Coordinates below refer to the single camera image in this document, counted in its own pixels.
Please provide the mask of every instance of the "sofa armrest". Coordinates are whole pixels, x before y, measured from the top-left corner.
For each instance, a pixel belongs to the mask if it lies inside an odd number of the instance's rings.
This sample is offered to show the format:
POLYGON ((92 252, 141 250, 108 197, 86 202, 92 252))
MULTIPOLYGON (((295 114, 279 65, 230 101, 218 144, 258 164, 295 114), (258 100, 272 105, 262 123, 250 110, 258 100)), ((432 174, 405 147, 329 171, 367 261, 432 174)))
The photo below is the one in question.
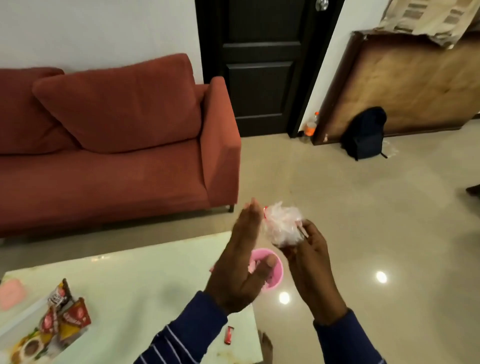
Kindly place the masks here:
POLYGON ((236 204, 241 140, 223 77, 212 78, 205 93, 200 149, 211 206, 236 204))

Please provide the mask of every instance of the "clear plastic bag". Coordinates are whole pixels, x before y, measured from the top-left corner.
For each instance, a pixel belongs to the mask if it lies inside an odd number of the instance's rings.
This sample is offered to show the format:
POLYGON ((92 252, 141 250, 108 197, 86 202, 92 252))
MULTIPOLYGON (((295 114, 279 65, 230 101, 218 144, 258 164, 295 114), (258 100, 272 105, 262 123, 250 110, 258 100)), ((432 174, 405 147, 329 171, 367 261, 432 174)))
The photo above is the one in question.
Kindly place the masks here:
POLYGON ((303 216, 298 208, 282 207, 280 201, 267 206, 264 216, 262 230, 276 247, 295 246, 305 239, 305 233, 299 230, 303 216))

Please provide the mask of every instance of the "door frame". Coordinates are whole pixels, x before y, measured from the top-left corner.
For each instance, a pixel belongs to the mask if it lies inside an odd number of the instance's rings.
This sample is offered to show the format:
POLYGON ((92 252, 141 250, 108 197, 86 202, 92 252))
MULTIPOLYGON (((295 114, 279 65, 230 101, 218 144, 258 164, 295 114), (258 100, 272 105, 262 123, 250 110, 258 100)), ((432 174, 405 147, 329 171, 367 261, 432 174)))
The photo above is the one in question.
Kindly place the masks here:
MULTIPOLYGON (((312 36, 310 37, 307 56, 300 74, 297 94, 294 97, 287 123, 287 133, 290 138, 298 136, 303 114, 310 100, 310 95, 312 94, 318 72, 325 58, 344 1, 345 0, 330 0, 328 9, 323 12, 317 12, 316 14, 317 19, 312 31, 312 36), (314 40, 321 38, 324 39, 323 43, 316 45, 314 40)), ((225 24, 221 24, 220 9, 216 9, 213 5, 213 1, 195 0, 204 83, 209 83, 212 77, 216 76, 215 70, 220 68, 219 65, 215 63, 221 59, 219 50, 221 50, 223 44, 221 29, 215 30, 212 29, 211 26, 211 24, 217 24, 221 28, 225 26, 225 24)))

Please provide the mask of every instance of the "door knob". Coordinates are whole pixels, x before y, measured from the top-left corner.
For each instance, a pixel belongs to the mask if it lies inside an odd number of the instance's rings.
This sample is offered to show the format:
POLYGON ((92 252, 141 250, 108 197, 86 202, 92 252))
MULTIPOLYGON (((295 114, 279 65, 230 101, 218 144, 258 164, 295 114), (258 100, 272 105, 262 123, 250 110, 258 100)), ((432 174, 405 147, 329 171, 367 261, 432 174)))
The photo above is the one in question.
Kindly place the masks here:
POLYGON ((315 9, 318 12, 324 12, 325 10, 328 9, 329 3, 330 2, 328 0, 317 0, 317 2, 315 3, 315 9))

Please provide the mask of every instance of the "hand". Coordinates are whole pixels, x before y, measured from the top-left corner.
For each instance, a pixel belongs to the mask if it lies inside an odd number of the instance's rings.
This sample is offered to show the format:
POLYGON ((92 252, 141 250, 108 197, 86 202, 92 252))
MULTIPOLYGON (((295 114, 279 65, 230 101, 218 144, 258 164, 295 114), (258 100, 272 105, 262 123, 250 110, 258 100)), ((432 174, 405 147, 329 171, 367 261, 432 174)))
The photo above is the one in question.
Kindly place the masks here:
POLYGON ((300 296, 320 325, 331 325, 347 313, 330 267, 327 242, 317 227, 305 220, 308 239, 296 247, 282 248, 300 296))
POLYGON ((251 304, 260 293, 265 281, 276 265, 276 257, 265 257, 250 274, 250 256, 264 217, 257 200, 252 199, 240 213, 232 230, 232 236, 208 280, 205 293, 229 315, 251 304))

